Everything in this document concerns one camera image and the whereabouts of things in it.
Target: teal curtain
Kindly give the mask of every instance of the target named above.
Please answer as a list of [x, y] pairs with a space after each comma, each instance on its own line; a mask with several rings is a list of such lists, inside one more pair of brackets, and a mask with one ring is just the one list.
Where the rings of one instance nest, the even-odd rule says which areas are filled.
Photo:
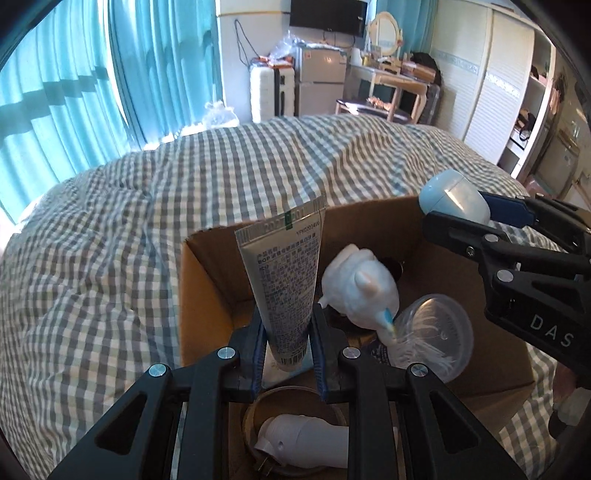
[[63, 0], [0, 71], [0, 207], [34, 199], [130, 150], [109, 82], [99, 3]]
[[402, 29], [401, 55], [431, 50], [437, 0], [377, 0], [376, 12], [390, 12]]
[[140, 144], [199, 124], [222, 97], [214, 0], [113, 0], [113, 61]]

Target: bed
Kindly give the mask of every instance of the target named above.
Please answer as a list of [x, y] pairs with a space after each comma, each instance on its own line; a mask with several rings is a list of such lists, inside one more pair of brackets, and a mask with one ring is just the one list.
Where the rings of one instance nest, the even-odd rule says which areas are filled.
[[[320, 192], [330, 205], [417, 194], [447, 168], [482, 190], [526, 194], [446, 132], [354, 115], [206, 131], [50, 190], [0, 263], [0, 426], [27, 472], [45, 478], [150, 365], [179, 366], [188, 234]], [[555, 248], [531, 230], [503, 229]], [[535, 478], [556, 447], [547, 430], [556, 363], [528, 348], [536, 385], [500, 441]]]

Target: plastic container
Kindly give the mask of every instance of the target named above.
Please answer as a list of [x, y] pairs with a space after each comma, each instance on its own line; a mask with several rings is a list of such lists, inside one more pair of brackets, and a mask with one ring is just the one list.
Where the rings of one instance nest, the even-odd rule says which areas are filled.
[[391, 365], [427, 365], [443, 382], [460, 375], [472, 356], [474, 334], [463, 307], [440, 294], [415, 301], [394, 320], [394, 334], [378, 331]]
[[446, 213], [487, 225], [491, 210], [478, 189], [456, 170], [445, 170], [430, 179], [418, 195], [418, 203], [426, 215]]

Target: wooden chair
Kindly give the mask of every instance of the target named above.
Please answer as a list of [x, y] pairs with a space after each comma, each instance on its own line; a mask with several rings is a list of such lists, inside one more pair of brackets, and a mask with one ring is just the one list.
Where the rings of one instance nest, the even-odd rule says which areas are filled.
[[[339, 99], [336, 101], [335, 113], [341, 113], [342, 111], [353, 113], [354, 115], [366, 113], [368, 115], [380, 116], [388, 122], [399, 124], [416, 124], [418, 122], [418, 119], [421, 117], [427, 104], [426, 83], [400, 75], [376, 72], [373, 75], [371, 87], [369, 88], [369, 96], [374, 94], [375, 85], [384, 85], [394, 89], [394, 96], [392, 98], [390, 110], [386, 111], [381, 108], [376, 108], [367, 102], [360, 102], [358, 100]], [[409, 92], [416, 95], [413, 111], [410, 115], [398, 108], [403, 92]]]

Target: metal screw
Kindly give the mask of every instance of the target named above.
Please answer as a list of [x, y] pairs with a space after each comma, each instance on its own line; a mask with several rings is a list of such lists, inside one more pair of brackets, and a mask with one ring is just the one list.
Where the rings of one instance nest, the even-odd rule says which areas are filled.
[[148, 370], [148, 373], [152, 377], [162, 377], [166, 373], [166, 365], [154, 364]]
[[423, 365], [423, 364], [414, 364], [410, 368], [410, 372], [415, 377], [424, 377], [425, 375], [427, 375], [429, 373], [429, 369], [427, 368], [426, 365]]
[[217, 351], [217, 356], [222, 360], [228, 360], [236, 355], [236, 351], [231, 346], [225, 346]]
[[359, 351], [358, 348], [355, 348], [354, 346], [348, 346], [347, 348], [343, 348], [343, 356], [345, 358], [349, 358], [350, 360], [355, 360], [356, 358], [359, 358], [361, 355], [361, 352]]
[[509, 270], [499, 270], [496, 273], [496, 277], [506, 283], [513, 281], [513, 273], [511, 273]]

